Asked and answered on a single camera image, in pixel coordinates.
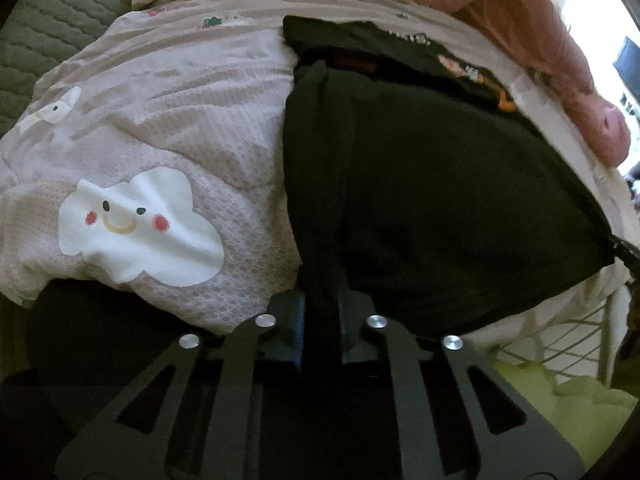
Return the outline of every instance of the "white blanket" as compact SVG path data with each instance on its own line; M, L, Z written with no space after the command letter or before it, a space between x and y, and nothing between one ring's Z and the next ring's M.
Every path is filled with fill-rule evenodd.
M53 278L96 279L224 333L294 285L280 145L297 61L282 39L287 14L423 33L489 68L613 232L640 243L617 172L596 160L545 89L450 16L409 0L135 0L134 8L44 75L23 120L0 140L0 291L17 303ZM617 263L471 339L508 342L579 317L626 277Z

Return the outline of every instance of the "silver screw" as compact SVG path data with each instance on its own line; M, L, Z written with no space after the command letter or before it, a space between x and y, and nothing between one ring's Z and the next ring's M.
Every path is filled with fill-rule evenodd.
M200 345L200 338L195 334L185 334L180 338L178 344L187 350L191 348L196 348Z
M255 318L255 323L260 328L270 328L276 324L276 317L273 314L260 314Z
M460 350L464 342L457 335L447 335L442 339L442 345L449 350Z
M384 328L386 326L386 317L374 314L373 316L367 317L367 324L371 328Z

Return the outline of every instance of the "green quilted fabric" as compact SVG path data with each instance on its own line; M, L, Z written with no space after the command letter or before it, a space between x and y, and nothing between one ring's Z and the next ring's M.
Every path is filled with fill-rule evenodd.
M131 0L19 0L0 29L0 137L31 102L45 72L129 10Z

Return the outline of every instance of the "red print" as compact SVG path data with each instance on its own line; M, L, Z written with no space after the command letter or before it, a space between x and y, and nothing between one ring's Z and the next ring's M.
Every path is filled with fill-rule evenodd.
M169 221L162 215L156 215L151 221L154 229L164 233L169 228Z
M89 211L84 219L84 223L87 225L93 225L98 219L98 213L95 211Z

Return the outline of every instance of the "pink cheek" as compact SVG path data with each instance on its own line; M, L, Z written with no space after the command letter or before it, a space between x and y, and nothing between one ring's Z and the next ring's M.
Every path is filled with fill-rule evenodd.
M97 220L98 220L98 213L96 213L95 211L89 211L86 217L84 218L84 223L87 225L93 225L97 222Z
M161 233L167 231L170 226L169 221L162 215L154 216L151 225L156 231L160 231Z

